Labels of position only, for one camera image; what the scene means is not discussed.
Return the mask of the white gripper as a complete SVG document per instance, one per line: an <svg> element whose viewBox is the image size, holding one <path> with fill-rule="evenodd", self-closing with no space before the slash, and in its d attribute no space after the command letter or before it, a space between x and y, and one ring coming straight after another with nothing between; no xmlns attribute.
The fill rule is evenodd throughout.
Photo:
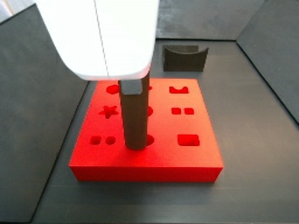
<svg viewBox="0 0 299 224"><path fill-rule="evenodd" d="M121 80L140 95L155 49L159 0L35 0L67 68L84 80Z"/></svg>

